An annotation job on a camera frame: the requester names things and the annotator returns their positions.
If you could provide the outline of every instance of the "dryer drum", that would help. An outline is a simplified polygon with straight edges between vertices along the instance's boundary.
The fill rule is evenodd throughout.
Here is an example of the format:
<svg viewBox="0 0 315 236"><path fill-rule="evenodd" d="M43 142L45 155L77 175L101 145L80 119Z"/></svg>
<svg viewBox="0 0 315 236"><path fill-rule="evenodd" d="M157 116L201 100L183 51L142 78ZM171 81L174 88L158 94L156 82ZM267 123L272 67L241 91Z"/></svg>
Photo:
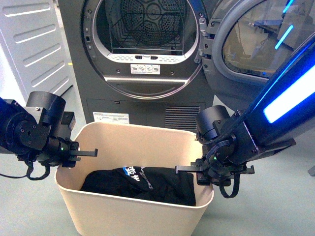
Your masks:
<svg viewBox="0 0 315 236"><path fill-rule="evenodd" d="M112 53L184 55L195 41L187 0L105 0L97 18L107 22L109 40L101 41ZM103 26L98 20L100 34Z"/></svg>

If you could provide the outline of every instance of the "printed logo on shirt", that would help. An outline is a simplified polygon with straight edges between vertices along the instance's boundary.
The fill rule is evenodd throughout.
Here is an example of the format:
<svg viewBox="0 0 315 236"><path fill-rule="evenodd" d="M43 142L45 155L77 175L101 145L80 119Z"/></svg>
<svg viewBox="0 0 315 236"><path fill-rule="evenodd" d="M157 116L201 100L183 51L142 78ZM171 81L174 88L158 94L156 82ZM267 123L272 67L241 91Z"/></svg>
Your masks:
<svg viewBox="0 0 315 236"><path fill-rule="evenodd" d="M136 175L136 170L134 169L133 166L123 167L123 170L126 176L130 176L134 180L140 181L139 175Z"/></svg>

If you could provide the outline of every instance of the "blue led light strip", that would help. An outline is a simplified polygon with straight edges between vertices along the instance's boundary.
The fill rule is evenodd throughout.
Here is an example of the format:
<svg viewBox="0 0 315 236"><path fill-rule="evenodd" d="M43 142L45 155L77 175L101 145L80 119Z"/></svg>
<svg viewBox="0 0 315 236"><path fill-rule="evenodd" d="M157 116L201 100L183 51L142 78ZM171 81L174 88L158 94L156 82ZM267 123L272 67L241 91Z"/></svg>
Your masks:
<svg viewBox="0 0 315 236"><path fill-rule="evenodd" d="M315 92L315 66L270 103L264 114L273 123Z"/></svg>
<svg viewBox="0 0 315 236"><path fill-rule="evenodd" d="M303 48L303 50L286 66L286 68L282 71L282 73L277 77L277 79L272 83L272 85L268 88L267 92L265 92L265 94L262 96L262 98L259 100L259 102L257 102L256 106L254 109L256 109L256 107L260 104L260 102L265 98L265 96L267 95L267 93L269 93L269 91L273 88L273 86L279 81L279 79L282 77L282 75L285 74L285 72L290 68L290 66L292 66L293 63L295 63L295 61L309 48L311 44L307 45L306 47Z"/></svg>
<svg viewBox="0 0 315 236"><path fill-rule="evenodd" d="M289 7L292 5L292 3L294 2L294 0L291 0L287 6L285 7L285 9L283 10L283 13L286 13L286 11L288 11Z"/></svg>
<svg viewBox="0 0 315 236"><path fill-rule="evenodd" d="M281 39L279 40L279 42L276 44L275 49L277 50L280 45L283 43L283 41L285 40L285 38L289 35L289 33L291 32L291 30L293 30L293 25L290 25L290 27L286 30L286 32L284 33L284 35L281 37Z"/></svg>

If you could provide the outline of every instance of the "door glass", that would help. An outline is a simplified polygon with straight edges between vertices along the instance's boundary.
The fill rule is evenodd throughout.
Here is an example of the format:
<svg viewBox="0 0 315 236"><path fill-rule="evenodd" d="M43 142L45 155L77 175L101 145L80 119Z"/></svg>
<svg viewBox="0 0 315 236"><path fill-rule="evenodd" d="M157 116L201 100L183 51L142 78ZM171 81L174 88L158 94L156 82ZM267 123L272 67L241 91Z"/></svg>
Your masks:
<svg viewBox="0 0 315 236"><path fill-rule="evenodd" d="M267 0L243 15L222 58L232 71L270 78L314 31L314 0Z"/></svg>

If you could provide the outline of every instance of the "gray floor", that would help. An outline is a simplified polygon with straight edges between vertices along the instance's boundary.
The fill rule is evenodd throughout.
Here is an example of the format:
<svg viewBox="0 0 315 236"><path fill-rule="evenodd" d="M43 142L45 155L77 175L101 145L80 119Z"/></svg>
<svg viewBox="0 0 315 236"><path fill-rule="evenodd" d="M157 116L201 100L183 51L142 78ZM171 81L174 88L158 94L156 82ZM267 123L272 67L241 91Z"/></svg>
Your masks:
<svg viewBox="0 0 315 236"><path fill-rule="evenodd" d="M76 86L63 97L66 110L76 114L74 138L85 124ZM256 174L241 177L235 199L224 199L215 187L193 236L314 236L315 177L307 173L315 165L314 139L315 130L310 130L296 139L296 146L251 163ZM43 173L35 167L35 175ZM20 176L26 169L14 155L0 155L0 173ZM0 177L0 236L79 235L54 182L55 169L43 181Z"/></svg>

